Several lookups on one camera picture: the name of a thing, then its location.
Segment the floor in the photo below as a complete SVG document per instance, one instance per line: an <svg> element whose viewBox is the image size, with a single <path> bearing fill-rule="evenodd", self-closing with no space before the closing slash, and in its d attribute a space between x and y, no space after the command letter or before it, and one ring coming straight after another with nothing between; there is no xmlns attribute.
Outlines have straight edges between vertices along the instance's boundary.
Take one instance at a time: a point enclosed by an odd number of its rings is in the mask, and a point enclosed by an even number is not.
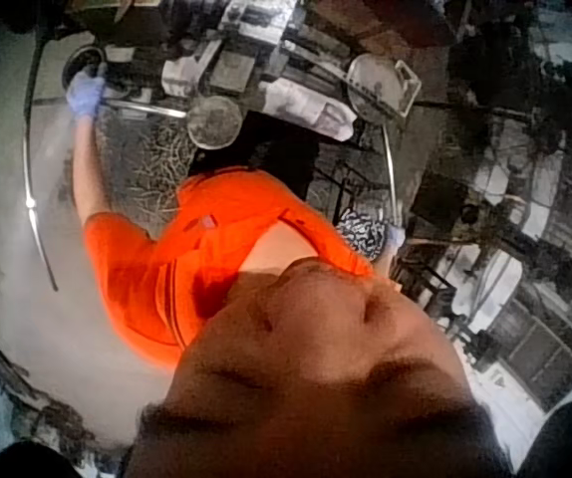
<svg viewBox="0 0 572 478"><path fill-rule="evenodd" d="M37 98L62 96L64 61L88 41L77 36L48 46ZM59 198L71 147L66 106L35 108L32 130L34 188L60 292L50 288L24 207L22 100L32 49L31 36L0 25L0 348L30 372L34 387L76 408L101 443L127 443L138 410L163 398L171 375L112 332L73 204Z"/></svg>

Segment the orange sleeve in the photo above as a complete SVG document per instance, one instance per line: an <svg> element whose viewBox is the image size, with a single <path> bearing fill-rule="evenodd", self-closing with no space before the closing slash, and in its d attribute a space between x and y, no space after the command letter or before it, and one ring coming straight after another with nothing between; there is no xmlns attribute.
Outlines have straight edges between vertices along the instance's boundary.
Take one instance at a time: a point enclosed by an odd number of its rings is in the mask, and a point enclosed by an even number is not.
<svg viewBox="0 0 572 478"><path fill-rule="evenodd" d="M146 359L177 363L179 347L155 301L161 270L152 261L155 242L116 213L92 216L85 224L85 242L118 335Z"/></svg>

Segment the black and white fabric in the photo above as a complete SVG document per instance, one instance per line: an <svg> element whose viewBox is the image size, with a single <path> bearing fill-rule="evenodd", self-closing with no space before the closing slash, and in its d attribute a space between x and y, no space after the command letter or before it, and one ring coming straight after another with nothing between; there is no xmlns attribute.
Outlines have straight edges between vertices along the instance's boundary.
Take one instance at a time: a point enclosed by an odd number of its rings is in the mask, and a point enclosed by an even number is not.
<svg viewBox="0 0 572 478"><path fill-rule="evenodd" d="M344 211L336 229L353 250L369 261L376 260L386 245L386 224L350 208Z"/></svg>

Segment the orange uniform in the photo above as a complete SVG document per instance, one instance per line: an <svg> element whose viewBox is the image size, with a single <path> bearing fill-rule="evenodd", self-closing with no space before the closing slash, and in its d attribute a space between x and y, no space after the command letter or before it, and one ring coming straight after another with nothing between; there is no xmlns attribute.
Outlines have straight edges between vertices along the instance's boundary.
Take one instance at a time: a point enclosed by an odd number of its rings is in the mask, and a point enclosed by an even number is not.
<svg viewBox="0 0 572 478"><path fill-rule="evenodd" d="M373 274L324 217L265 172L237 167L195 176L180 188L178 203L179 213L157 242L120 214L96 214L85 224L116 332L153 362L177 364L222 308L257 240L277 221L336 267Z"/></svg>

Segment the metal pipe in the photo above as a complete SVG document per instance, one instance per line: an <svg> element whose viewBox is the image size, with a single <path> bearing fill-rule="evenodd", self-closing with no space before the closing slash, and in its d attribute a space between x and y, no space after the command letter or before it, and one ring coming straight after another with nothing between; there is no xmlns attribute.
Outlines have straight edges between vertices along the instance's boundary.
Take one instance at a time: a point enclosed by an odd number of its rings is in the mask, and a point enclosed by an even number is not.
<svg viewBox="0 0 572 478"><path fill-rule="evenodd" d="M146 105L144 103L128 102L125 100L114 100L105 98L102 100L105 107L116 108L119 110L132 110L134 112L151 113L153 115L160 115L162 117L171 117L183 120L186 118L186 112L181 110L173 110L171 108L156 107L153 105Z"/></svg>
<svg viewBox="0 0 572 478"><path fill-rule="evenodd" d="M384 131L384 148L386 149L386 161L388 163L388 177L390 180L390 196L391 205L393 207L393 226L404 227L401 218L401 211L397 204L397 186L395 185L395 166L393 165L393 152L390 148L390 137L388 135L388 125L384 123L382 126Z"/></svg>
<svg viewBox="0 0 572 478"><path fill-rule="evenodd" d="M38 28L36 30L36 46L34 48L34 54L29 70L29 79L27 81L25 105L23 109L23 175L25 179L25 206L27 207L27 213L29 215L29 222L31 224L31 230L34 236L34 242L38 247L38 253L40 254L40 258L45 265L45 269L47 269L47 275L49 277L51 287L54 291L58 292L58 284L56 283L54 272L52 271L51 264L49 263L49 258L47 257L47 252L45 251L45 247L38 230L38 213L36 212L36 199L34 197L30 162L31 110L34 100L34 90L36 89L36 79L38 78L38 69L40 68L40 60L42 59L43 51L45 50L47 41L47 35L45 32L41 28Z"/></svg>

